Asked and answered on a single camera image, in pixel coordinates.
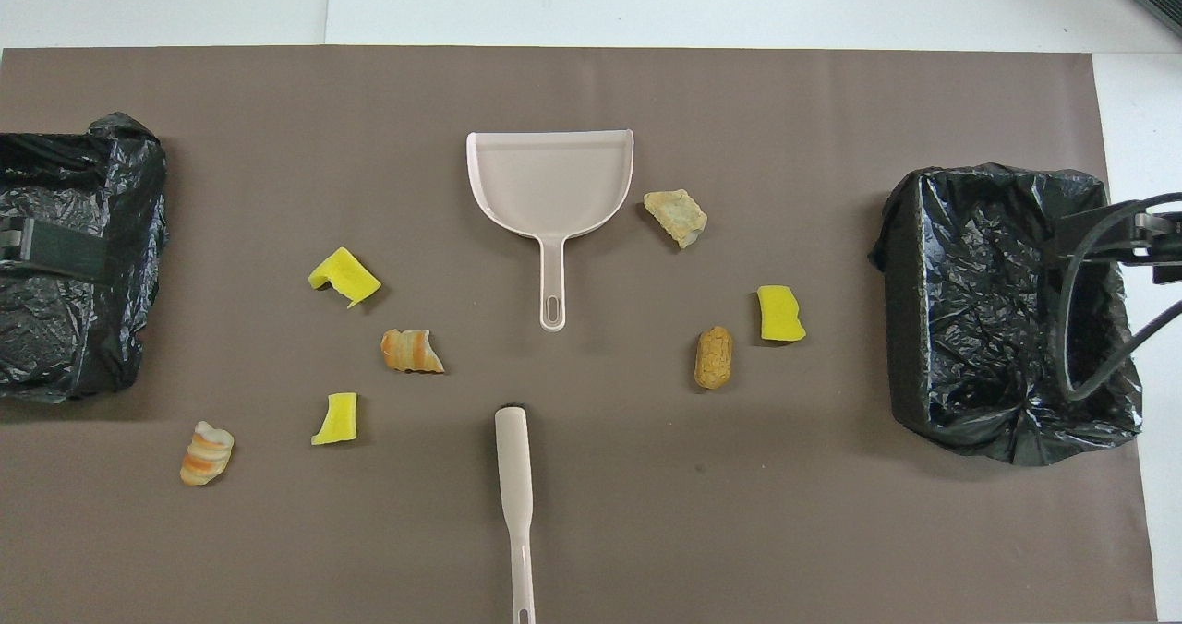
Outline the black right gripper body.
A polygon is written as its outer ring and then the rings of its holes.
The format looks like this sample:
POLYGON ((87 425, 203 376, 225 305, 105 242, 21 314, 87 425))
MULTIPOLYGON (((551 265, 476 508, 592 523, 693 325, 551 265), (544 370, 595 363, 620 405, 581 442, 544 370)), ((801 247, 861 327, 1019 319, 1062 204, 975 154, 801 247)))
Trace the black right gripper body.
POLYGON ((1181 281, 1181 221, 1178 212, 1139 212, 1134 216, 1134 264, 1152 269, 1152 284, 1181 281))

